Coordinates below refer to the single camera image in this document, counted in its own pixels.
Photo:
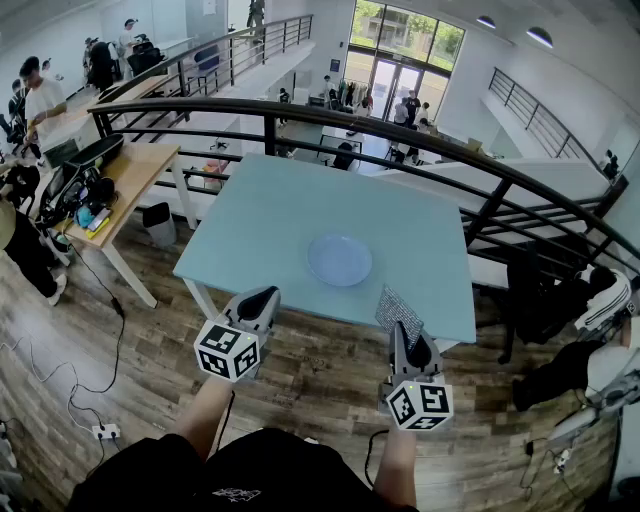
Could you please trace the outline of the wooden desk with white legs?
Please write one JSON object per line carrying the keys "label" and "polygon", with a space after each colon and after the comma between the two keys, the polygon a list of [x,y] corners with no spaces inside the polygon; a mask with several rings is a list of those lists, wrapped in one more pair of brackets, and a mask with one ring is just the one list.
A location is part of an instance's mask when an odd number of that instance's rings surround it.
{"label": "wooden desk with white legs", "polygon": [[61,222],[56,226],[68,240],[81,242],[101,251],[143,302],[151,308],[157,306],[157,300],[131,270],[113,242],[140,200],[166,171],[173,175],[189,227],[197,228],[195,209],[190,200],[184,173],[177,160],[179,150],[180,146],[177,144],[125,144],[120,154],[104,168],[103,175],[113,180],[115,191],[118,193],[118,199],[112,207],[112,214],[106,226],[92,238],[83,228],[71,221]]}

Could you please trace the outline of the black equipment bundle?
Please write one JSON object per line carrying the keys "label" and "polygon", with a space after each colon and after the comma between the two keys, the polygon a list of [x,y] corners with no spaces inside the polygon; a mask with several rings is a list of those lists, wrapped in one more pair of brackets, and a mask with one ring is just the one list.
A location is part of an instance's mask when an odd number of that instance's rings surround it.
{"label": "black equipment bundle", "polygon": [[75,219],[82,207],[97,215],[116,201],[114,181],[103,176],[97,167],[65,163],[44,189],[35,223],[39,228],[52,228],[64,220]]}

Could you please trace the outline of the large light blue plate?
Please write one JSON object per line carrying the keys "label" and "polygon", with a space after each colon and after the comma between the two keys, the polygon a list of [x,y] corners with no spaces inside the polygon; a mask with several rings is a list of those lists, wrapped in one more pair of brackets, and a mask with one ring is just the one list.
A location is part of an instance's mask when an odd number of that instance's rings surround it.
{"label": "large light blue plate", "polygon": [[340,234],[325,234],[311,241],[307,250],[311,273],[325,284],[351,287],[370,274],[373,257],[361,241]]}

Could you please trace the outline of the straight black metal railing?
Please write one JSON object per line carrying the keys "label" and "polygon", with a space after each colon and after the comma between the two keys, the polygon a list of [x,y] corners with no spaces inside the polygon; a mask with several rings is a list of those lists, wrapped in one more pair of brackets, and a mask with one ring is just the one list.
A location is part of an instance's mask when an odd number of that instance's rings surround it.
{"label": "straight black metal railing", "polygon": [[599,166],[574,134],[531,93],[498,68],[494,69],[491,91],[538,142],[544,152],[556,159],[580,159],[596,170]]}
{"label": "straight black metal railing", "polygon": [[311,41],[312,14],[234,31],[162,60],[101,96],[100,105],[147,97],[210,96],[273,58],[304,49]]}

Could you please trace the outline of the grey scouring sponge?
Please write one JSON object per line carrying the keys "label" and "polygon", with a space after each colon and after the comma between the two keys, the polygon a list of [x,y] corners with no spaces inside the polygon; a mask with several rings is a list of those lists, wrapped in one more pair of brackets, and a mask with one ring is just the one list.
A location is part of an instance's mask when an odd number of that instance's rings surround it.
{"label": "grey scouring sponge", "polygon": [[395,327],[400,325],[407,351],[414,349],[424,326],[417,313],[387,284],[383,285],[375,319],[388,334],[392,334]]}

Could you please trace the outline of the person's left forearm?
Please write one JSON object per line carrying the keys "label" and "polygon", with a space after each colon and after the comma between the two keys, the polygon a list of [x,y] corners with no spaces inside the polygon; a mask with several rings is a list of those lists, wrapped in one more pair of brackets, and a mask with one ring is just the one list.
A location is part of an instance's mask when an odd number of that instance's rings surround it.
{"label": "person's left forearm", "polygon": [[232,392],[231,382],[211,376],[173,427],[173,432],[186,439],[202,461],[206,461],[211,452]]}

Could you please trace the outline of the black hard case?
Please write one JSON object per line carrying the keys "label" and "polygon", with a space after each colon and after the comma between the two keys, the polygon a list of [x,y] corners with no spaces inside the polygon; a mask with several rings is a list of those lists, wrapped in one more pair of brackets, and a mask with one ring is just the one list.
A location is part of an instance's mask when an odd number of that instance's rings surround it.
{"label": "black hard case", "polygon": [[102,138],[64,162],[64,166],[70,165],[77,168],[97,167],[110,163],[116,158],[124,145],[124,136],[113,133]]}

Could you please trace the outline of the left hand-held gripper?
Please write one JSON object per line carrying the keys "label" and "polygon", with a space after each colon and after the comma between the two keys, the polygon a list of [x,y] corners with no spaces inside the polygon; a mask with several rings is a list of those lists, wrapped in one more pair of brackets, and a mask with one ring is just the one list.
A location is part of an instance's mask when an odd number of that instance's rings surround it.
{"label": "left hand-held gripper", "polygon": [[280,308],[278,287],[259,287],[233,297],[214,320],[207,320],[193,344],[199,368],[231,383],[254,379]]}

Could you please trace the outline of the grey waste bin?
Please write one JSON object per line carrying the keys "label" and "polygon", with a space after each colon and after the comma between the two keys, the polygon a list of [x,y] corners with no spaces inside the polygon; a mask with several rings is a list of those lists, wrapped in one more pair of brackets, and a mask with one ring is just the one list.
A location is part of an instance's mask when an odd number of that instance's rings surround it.
{"label": "grey waste bin", "polygon": [[168,247],[176,242],[176,228],[167,202],[146,208],[143,211],[142,223],[156,246]]}

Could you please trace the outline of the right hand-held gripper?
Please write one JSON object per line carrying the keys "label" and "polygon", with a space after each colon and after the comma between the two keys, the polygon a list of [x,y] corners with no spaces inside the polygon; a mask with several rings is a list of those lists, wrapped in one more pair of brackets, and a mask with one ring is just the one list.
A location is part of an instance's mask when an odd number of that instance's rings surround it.
{"label": "right hand-held gripper", "polygon": [[434,430],[453,417],[453,387],[445,383],[433,338],[422,332],[409,343],[407,357],[406,342],[403,323],[397,321],[391,330],[393,373],[379,385],[378,412],[398,430]]}

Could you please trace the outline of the clothes rack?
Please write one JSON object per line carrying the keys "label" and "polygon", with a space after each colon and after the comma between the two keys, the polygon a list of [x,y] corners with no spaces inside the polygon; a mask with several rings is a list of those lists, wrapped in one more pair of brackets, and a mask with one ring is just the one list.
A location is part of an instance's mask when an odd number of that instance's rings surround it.
{"label": "clothes rack", "polygon": [[341,80],[338,86],[338,100],[342,106],[356,108],[370,96],[370,87],[359,81]]}

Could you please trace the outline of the person's black t-shirt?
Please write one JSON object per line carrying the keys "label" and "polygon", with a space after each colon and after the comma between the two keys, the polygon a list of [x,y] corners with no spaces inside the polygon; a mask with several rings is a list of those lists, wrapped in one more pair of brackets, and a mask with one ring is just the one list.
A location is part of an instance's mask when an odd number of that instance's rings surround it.
{"label": "person's black t-shirt", "polygon": [[177,434],[145,438],[76,486],[67,512],[418,512],[392,507],[333,449],[279,429],[202,461]]}

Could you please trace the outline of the person's right forearm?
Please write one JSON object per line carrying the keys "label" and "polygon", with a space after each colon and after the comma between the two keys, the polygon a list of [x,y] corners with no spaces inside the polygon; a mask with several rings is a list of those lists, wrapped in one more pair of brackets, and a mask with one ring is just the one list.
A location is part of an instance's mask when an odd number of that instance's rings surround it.
{"label": "person's right forearm", "polygon": [[417,506],[415,487],[416,435],[392,427],[387,435],[373,490],[389,506]]}

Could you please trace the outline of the large glass entrance window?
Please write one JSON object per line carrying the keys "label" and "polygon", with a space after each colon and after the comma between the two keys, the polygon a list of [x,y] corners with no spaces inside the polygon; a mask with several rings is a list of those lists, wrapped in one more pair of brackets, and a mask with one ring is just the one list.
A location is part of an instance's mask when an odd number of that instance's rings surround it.
{"label": "large glass entrance window", "polygon": [[371,115],[391,122],[396,100],[413,90],[440,110],[465,30],[413,11],[356,0],[342,80],[367,83]]}

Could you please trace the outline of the black office chair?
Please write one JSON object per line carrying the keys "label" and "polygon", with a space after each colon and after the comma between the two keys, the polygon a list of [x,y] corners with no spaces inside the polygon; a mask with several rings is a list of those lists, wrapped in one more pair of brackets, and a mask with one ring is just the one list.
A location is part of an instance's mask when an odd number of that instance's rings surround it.
{"label": "black office chair", "polygon": [[132,54],[127,58],[134,77],[153,68],[163,60],[164,56],[160,49],[155,47],[145,34],[136,37]]}

